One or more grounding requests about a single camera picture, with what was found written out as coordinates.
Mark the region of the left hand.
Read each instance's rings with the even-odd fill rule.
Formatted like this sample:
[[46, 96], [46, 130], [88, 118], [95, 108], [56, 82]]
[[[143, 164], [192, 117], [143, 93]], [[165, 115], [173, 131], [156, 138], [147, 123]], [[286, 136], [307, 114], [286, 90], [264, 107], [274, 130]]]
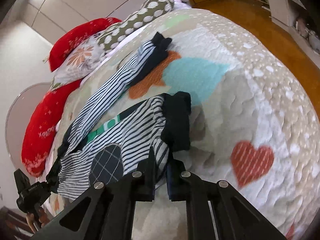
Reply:
[[[27, 223], [29, 225], [29, 227], [31, 228], [33, 233], [37, 233], [38, 229], [36, 228], [36, 219], [33, 213], [27, 213], [26, 214], [26, 220]], [[41, 227], [44, 227], [45, 225], [47, 225], [50, 222], [50, 219], [47, 215], [47, 213], [45, 212], [45, 210], [42, 207], [39, 207], [39, 218], [38, 221], [41, 223]]]

